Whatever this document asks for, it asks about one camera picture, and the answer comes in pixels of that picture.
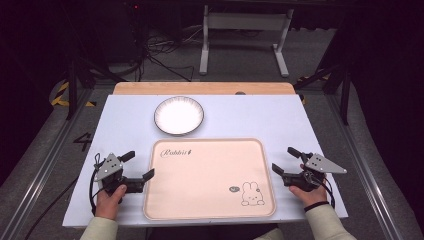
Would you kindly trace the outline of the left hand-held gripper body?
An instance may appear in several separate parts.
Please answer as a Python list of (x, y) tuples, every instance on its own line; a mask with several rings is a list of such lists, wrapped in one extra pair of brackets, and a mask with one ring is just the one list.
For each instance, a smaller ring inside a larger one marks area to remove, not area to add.
[(100, 164), (95, 167), (94, 181), (100, 190), (113, 194), (120, 185), (127, 186), (127, 193), (142, 193), (144, 181), (142, 178), (127, 178), (123, 175), (123, 164), (119, 156), (110, 153)]

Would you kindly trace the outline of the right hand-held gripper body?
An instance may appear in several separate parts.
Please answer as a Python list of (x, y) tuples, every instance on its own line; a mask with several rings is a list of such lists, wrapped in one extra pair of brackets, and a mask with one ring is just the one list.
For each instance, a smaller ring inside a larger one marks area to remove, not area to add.
[(327, 173), (346, 174), (347, 170), (330, 161), (320, 154), (302, 153), (303, 170), (300, 173), (285, 173), (282, 180), (285, 186), (296, 186), (303, 191), (310, 192), (318, 189)]

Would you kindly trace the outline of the person's right hand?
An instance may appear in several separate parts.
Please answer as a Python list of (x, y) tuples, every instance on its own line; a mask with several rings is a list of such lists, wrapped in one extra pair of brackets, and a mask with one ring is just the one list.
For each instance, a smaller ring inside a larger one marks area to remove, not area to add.
[(289, 191), (300, 199), (304, 207), (309, 207), (315, 203), (327, 200), (327, 192), (323, 186), (310, 192), (305, 192), (296, 186), (290, 186)]

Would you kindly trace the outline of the person's left hand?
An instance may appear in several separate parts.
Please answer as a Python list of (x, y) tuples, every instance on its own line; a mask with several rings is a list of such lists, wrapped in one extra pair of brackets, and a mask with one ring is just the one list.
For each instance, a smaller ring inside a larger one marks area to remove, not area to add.
[(102, 190), (97, 195), (95, 217), (115, 220), (118, 214), (119, 201), (125, 196), (126, 185), (120, 185), (112, 195)]

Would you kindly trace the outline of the black wristband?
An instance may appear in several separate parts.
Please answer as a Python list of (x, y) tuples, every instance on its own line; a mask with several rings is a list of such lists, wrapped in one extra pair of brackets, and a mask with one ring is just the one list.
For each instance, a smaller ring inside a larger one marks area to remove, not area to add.
[(311, 210), (311, 209), (313, 209), (313, 208), (316, 208), (316, 207), (318, 207), (318, 206), (322, 206), (322, 205), (330, 205), (330, 206), (331, 206), (331, 204), (330, 204), (328, 201), (319, 201), (319, 202), (313, 203), (313, 204), (311, 204), (311, 205), (309, 205), (309, 206), (306, 206), (306, 207), (304, 208), (304, 212), (306, 213), (306, 212), (308, 212), (309, 210)]

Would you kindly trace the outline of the pink tray with rabbit print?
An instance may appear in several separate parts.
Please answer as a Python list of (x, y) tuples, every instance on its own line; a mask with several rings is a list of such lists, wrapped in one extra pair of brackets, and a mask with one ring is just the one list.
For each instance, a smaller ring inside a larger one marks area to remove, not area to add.
[(262, 143), (243, 139), (160, 140), (146, 188), (150, 220), (268, 217), (276, 209)]

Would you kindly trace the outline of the white foam table sheet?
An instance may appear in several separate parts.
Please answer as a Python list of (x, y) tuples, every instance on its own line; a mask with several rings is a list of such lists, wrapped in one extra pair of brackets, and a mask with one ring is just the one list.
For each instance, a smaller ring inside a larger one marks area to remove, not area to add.
[(243, 139), (262, 143), (276, 209), (268, 217), (229, 219), (150, 220), (144, 213), (146, 197), (131, 193), (124, 197), (117, 221), (122, 226), (156, 227), (203, 224), (238, 224), (292, 222), (304, 219), (302, 203), (284, 186), (281, 177), (271, 169), (272, 163), (287, 172), (297, 173), (300, 160), (287, 152), (293, 147), (301, 152), (318, 153), (321, 148), (301, 100), (296, 95), (198, 95), (205, 117), (192, 133), (173, 137), (154, 122), (154, 112), (166, 98), (160, 95), (111, 95), (107, 98), (97, 130), (79, 179), (74, 188), (63, 224), (85, 227), (92, 217), (89, 194), (97, 188), (90, 178), (96, 161), (110, 153), (117, 156), (129, 151), (135, 157), (124, 165), (128, 178), (138, 178), (151, 170), (152, 149), (160, 140)]

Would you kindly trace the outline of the white plate with dark rim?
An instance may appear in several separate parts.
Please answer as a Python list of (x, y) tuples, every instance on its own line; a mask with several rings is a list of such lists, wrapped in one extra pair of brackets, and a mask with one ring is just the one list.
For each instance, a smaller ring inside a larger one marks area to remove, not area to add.
[(197, 129), (204, 119), (202, 106), (194, 99), (176, 96), (161, 102), (155, 110), (154, 122), (164, 133), (185, 135)]

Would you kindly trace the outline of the black tripod stand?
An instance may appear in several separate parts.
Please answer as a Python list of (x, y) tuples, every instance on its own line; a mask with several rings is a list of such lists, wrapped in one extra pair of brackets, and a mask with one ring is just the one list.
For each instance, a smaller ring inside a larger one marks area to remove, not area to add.
[(96, 70), (107, 79), (111, 79), (114, 82), (125, 82), (125, 79), (119, 77), (116, 74), (113, 74), (109, 70), (101, 68), (100, 66), (94, 64), (93, 62), (82, 58), (77, 57), (72, 59), (68, 64), (68, 92), (69, 92), (69, 107), (67, 120), (71, 120), (72, 117), (76, 114), (78, 109), (77, 97), (77, 81), (80, 81), (84, 88), (92, 89), (95, 85), (95, 80), (90, 72), (91, 69)]
[(351, 73), (347, 65), (338, 64), (325, 69), (318, 70), (315, 74), (309, 77), (301, 77), (294, 84), (295, 90), (300, 90), (309, 84), (312, 84), (320, 79), (328, 77), (326, 83), (322, 87), (325, 94), (334, 95), (338, 88), (341, 88), (340, 97), (340, 117), (345, 125), (348, 124), (348, 103), (350, 95)]

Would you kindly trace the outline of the person's dark lap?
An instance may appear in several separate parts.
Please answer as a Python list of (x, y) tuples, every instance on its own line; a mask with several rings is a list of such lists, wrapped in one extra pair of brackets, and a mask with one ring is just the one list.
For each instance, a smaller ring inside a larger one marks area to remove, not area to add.
[(284, 240), (277, 224), (154, 228), (148, 240)]

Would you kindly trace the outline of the yellow black floor tape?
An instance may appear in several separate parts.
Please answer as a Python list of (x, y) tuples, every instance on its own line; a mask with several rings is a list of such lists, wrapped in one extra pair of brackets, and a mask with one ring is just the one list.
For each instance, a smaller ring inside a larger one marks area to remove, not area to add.
[(53, 99), (51, 100), (51, 105), (52, 106), (66, 106), (69, 107), (70, 106), (70, 102), (68, 100), (64, 100), (63, 99), (63, 95), (65, 93), (65, 91), (69, 88), (69, 82), (68, 81), (64, 81), (60, 87), (57, 90), (57, 93), (55, 94), (55, 96), (53, 97)]

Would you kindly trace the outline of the aluminium floor rail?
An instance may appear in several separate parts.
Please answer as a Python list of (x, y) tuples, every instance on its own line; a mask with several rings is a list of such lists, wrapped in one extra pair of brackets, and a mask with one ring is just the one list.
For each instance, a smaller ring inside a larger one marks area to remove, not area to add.
[(370, 201), (372, 209), (378, 219), (378, 222), (383, 230), (387, 240), (404, 240), (397, 224), (394, 221), (392, 214), (386, 204), (386, 201), (381, 193), (381, 190), (371, 173), (367, 162), (362, 158), (355, 139), (352, 135), (350, 127), (346, 125), (340, 116), (339, 105), (335, 96), (326, 95), (328, 105), (331, 109), (333, 116), (336, 118), (342, 135), (347, 142), (348, 148), (353, 155), (353, 164), (355, 165), (356, 172), (360, 181), (365, 189), (366, 195)]
[(0, 240), (15, 240), (21, 231), (92, 92), (92, 89), (80, 91), (76, 110), (69, 120), (66, 119), (68, 108), (54, 108), (0, 187)]

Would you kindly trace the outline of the white metal stand frame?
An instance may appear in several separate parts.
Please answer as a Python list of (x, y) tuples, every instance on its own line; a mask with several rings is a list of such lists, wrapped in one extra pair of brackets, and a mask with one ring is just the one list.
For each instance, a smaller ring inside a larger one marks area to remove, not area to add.
[(212, 12), (208, 5), (203, 11), (203, 44), (200, 56), (199, 74), (208, 73), (209, 61), (209, 30), (258, 30), (279, 31), (279, 42), (272, 45), (272, 50), (283, 78), (289, 76), (289, 71), (282, 53), (289, 31), (294, 10), (289, 9), (283, 14), (256, 13), (218, 13)]

